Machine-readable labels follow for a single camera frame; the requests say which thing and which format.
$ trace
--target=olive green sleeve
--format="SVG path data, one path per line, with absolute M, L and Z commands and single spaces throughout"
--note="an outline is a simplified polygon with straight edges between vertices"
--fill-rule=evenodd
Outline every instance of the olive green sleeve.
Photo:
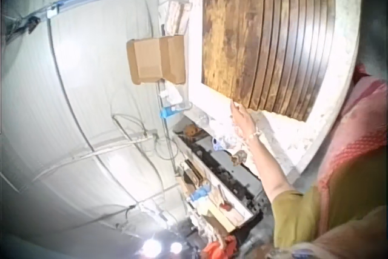
M 315 187 L 305 195 L 295 190 L 279 194 L 272 202 L 275 219 L 274 245 L 284 249 L 312 241 L 319 219 L 319 196 Z

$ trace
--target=olive green shirt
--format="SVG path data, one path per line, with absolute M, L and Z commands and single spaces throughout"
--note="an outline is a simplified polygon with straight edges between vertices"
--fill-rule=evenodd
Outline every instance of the olive green shirt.
M 386 205 L 387 147 L 339 168 L 329 182 L 329 196 L 329 230 Z M 316 186 L 305 194 L 295 190 L 279 194 L 272 202 L 272 210 L 275 247 L 284 249 L 317 237 L 320 201 Z

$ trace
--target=cardboard box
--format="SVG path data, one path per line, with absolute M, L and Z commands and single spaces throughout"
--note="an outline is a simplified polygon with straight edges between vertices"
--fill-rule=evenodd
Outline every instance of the cardboard box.
M 186 81 L 183 36 L 130 40 L 127 55 L 134 84 L 166 79 L 174 84 Z

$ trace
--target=workbench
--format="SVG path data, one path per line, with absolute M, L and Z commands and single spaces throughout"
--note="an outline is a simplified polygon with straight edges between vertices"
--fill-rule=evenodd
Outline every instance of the workbench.
M 202 0 L 189 1 L 192 9 L 185 34 L 187 83 L 176 86 L 184 98 L 193 104 L 184 114 L 194 122 L 206 114 L 225 127 L 230 127 L 230 100 L 201 82 Z M 327 71 L 306 122 L 266 111 L 251 111 L 263 133 L 260 140 L 280 163 L 291 183 L 311 162 L 332 128 L 347 95 L 358 50 L 360 8 L 361 0 L 335 0 L 335 28 Z M 202 127 L 213 136 L 222 135 L 209 126 Z M 250 157 L 245 164 L 258 175 Z

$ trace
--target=white wall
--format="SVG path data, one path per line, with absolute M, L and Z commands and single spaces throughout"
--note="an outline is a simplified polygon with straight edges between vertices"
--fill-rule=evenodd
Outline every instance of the white wall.
M 5 0 L 3 7 L 8 8 L 9 15 L 24 16 L 52 1 Z M 64 87 L 92 145 L 122 137 L 112 123 L 112 113 L 140 118 L 146 128 L 157 129 L 163 136 L 156 87 L 132 84 L 125 51 L 128 39 L 152 33 L 159 34 L 158 0 L 103 0 L 52 19 L 54 49 Z M 20 188 L 43 168 L 90 149 L 62 93 L 50 53 L 47 24 L 42 22 L 31 35 L 11 42 L 2 57 L 2 173 Z M 129 131 L 139 131 L 133 123 L 121 121 Z M 147 143 L 144 150 L 160 173 L 164 188 L 173 186 L 172 164 L 158 158 L 153 146 Z M 168 156 L 166 143 L 158 150 Z M 155 171 L 134 147 L 101 155 L 101 159 L 137 201 L 161 191 Z M 22 194 L 14 192 L 4 180 L 1 183 L 4 227 L 22 237 L 49 234 L 135 203 L 94 158 L 61 168 Z M 177 188 L 166 192 L 166 201 L 162 195 L 155 201 L 177 220 L 184 217 Z M 160 230 L 139 210 L 132 214 L 130 221 L 137 234 L 147 237 Z M 121 214 L 106 223 L 113 226 L 124 220 Z M 111 251 L 117 251 L 115 244 L 121 241 L 129 250 L 139 246 L 138 240 L 98 224 L 56 235 L 27 236 L 26 240 L 90 258 L 111 258 Z

